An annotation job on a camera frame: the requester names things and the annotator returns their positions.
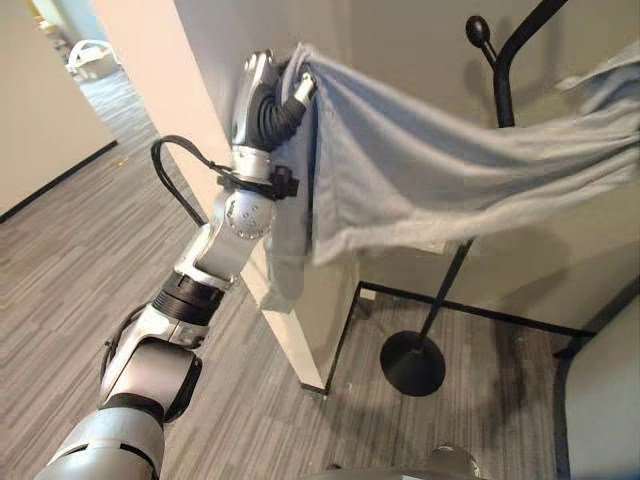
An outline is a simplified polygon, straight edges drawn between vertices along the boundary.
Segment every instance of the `blue towel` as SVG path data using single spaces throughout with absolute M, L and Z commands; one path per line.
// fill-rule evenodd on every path
M 301 179 L 277 204 L 265 245 L 271 291 L 290 311 L 304 262 L 368 247 L 462 240 L 524 225 L 640 174 L 640 42 L 572 79 L 580 114 L 526 128 L 485 129 L 299 45 L 282 98 L 308 64 L 318 84 L 295 137 L 272 160 Z

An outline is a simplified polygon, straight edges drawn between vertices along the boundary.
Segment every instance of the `white chair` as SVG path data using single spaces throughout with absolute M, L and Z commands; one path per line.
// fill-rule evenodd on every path
M 109 42 L 80 40 L 69 52 L 66 67 L 72 75 L 79 73 L 84 79 L 95 80 L 116 71 L 120 60 Z

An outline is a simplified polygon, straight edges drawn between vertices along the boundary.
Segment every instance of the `black baseboard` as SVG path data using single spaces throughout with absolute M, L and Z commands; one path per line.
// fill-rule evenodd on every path
M 318 395 L 329 395 L 329 389 L 328 388 L 319 388 L 319 387 L 314 387 L 313 385 L 309 385 L 307 383 L 302 383 L 300 382 L 300 388 L 303 390 L 307 390 L 309 392 L 312 393 L 317 393 Z
M 0 223 L 4 223 L 6 220 L 11 218 L 13 215 L 18 213 L 21 209 L 23 209 L 24 207 L 29 205 L 31 202 L 33 202 L 36 198 L 42 196 L 43 194 L 45 194 L 46 192 L 51 190 L 53 187 L 58 185 L 60 182 L 62 182 L 63 180 L 69 178 L 74 173 L 76 173 L 81 168 L 86 167 L 91 162 L 93 162 L 98 157 L 100 157 L 100 155 L 102 155 L 103 153 L 108 152 L 113 147 L 115 147 L 117 144 L 118 144 L 118 142 L 116 140 L 114 140 L 113 142 L 109 142 L 104 147 L 102 147 L 100 150 L 98 150 L 97 152 L 92 153 L 87 158 L 85 158 L 80 163 L 78 163 L 77 165 L 74 165 L 73 167 L 71 167 L 66 172 L 62 173 L 61 175 L 58 175 L 56 178 L 54 178 L 49 183 L 47 183 L 44 187 L 39 188 L 38 190 L 33 192 L 31 195 L 29 195 L 27 198 L 22 200 L 20 203 L 18 203 L 17 205 L 11 207 L 9 210 L 4 212 L 2 214 L 2 216 L 0 216 Z
M 428 295 L 420 295 L 417 293 L 407 292 L 405 290 L 398 290 L 395 288 L 385 287 L 369 282 L 360 282 L 361 288 L 368 290 L 374 290 L 376 292 L 387 293 L 389 295 L 395 295 L 396 297 L 408 298 L 410 300 L 416 300 L 418 302 L 433 303 L 434 298 Z M 458 302 L 451 302 L 445 300 L 442 304 L 444 308 L 450 308 L 451 310 L 457 310 L 459 312 L 470 313 L 478 315 L 480 317 L 489 318 L 491 320 L 498 320 L 500 322 L 513 323 L 515 325 L 521 325 L 527 328 L 534 328 L 536 330 L 543 330 L 549 333 L 558 333 L 560 335 L 568 335 L 570 337 L 588 337 L 595 336 L 593 331 L 580 330 L 576 328 L 562 327 L 560 325 L 554 325 L 551 323 L 540 322 L 531 318 L 520 317 L 518 315 L 511 315 L 508 313 L 496 312 L 493 310 L 487 310 L 486 308 L 474 307 L 471 305 L 464 305 Z
M 571 478 L 565 395 L 567 376 L 569 375 L 569 367 L 572 360 L 572 358 L 560 359 L 553 379 L 553 444 L 556 458 L 556 478 L 558 480 L 569 480 Z

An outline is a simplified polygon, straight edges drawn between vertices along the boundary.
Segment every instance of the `black pole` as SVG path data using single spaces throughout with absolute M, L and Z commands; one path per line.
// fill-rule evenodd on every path
M 509 69 L 511 68 L 513 58 L 516 56 L 516 53 L 518 53 L 520 48 L 522 48 L 522 46 L 527 43 L 527 41 L 535 35 L 535 33 L 540 30 L 540 28 L 547 23 L 547 21 L 568 1 L 569 0 L 542 0 L 542 2 L 538 4 L 538 6 L 527 18 L 524 19 L 516 31 L 509 37 L 500 50 L 497 58 L 490 41 L 491 32 L 485 19 L 475 15 L 473 17 L 469 17 L 467 20 L 467 38 L 474 46 L 482 49 L 489 65 L 493 68 L 494 97 L 496 101 L 498 126 L 500 128 L 513 127 L 515 124 L 513 118 L 513 105 L 511 102 L 511 87 L 509 85 Z M 447 293 L 449 293 L 449 289 L 453 285 L 453 282 L 455 281 L 474 240 L 474 238 L 471 238 L 460 245 L 451 260 L 451 264 L 449 265 L 444 280 L 442 280 L 442 284 L 438 289 L 433 305 L 431 305 L 431 308 L 429 309 L 427 319 L 424 321 L 424 325 L 420 331 L 418 339 L 421 343 L 416 346 L 417 348 L 422 348 L 424 339 L 426 338 L 438 311 L 442 307 Z
M 513 32 L 500 50 L 493 68 L 493 95 L 500 128 L 513 127 L 515 125 L 511 85 L 509 84 L 509 70 L 511 69 L 513 58 L 520 48 L 568 1 L 542 0 Z
M 442 283 L 440 284 L 440 288 L 438 289 L 438 294 L 436 295 L 436 298 L 433 300 L 433 304 L 429 309 L 429 314 L 427 315 L 427 319 L 424 321 L 422 330 L 420 330 L 420 335 L 418 336 L 416 348 L 423 347 L 424 339 L 427 336 L 427 332 L 429 332 L 429 329 L 431 328 L 431 324 L 436 319 L 436 315 L 438 314 L 438 311 L 442 307 L 442 304 L 444 303 L 444 299 L 447 296 L 447 293 L 449 293 L 449 289 L 451 288 L 454 280 L 458 276 L 460 267 L 462 267 L 462 264 L 464 263 L 464 259 L 467 256 L 467 253 L 469 253 L 469 249 L 473 244 L 473 240 L 474 240 L 473 238 L 467 240 L 465 243 L 460 245 L 456 250 L 456 254 L 454 255 L 453 260 L 451 260 L 451 263 L 449 264 L 449 268 L 447 269 L 447 273 L 444 276 L 444 280 L 442 280 Z
M 509 37 L 496 56 L 490 42 L 487 22 L 478 16 L 467 20 L 467 37 L 493 68 L 493 88 L 496 112 L 500 128 L 514 125 L 509 69 L 518 50 L 549 20 L 568 0 L 543 0 Z M 453 285 L 474 239 L 460 245 L 449 264 L 447 273 L 429 309 L 420 333 L 404 330 L 390 336 L 380 351 L 380 366 L 385 377 L 405 395 L 422 397 L 437 391 L 446 375 L 446 364 L 440 348 L 427 333 Z

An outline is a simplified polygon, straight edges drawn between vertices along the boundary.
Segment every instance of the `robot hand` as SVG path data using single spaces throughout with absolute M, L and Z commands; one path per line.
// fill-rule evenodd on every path
M 271 52 L 256 52 L 245 63 L 233 115 L 233 164 L 221 173 L 225 189 L 215 200 L 214 215 L 200 226 L 153 301 L 114 336 L 98 410 L 76 425 L 38 479 L 159 477 L 163 426 L 188 407 L 202 369 L 193 350 L 268 232 L 274 202 L 297 192 L 291 171 L 272 168 L 269 153 L 294 135 L 315 82 L 303 73 L 295 94 L 280 105 L 277 80 Z M 180 137 L 165 137 L 152 148 L 159 152 L 163 142 L 195 149 Z

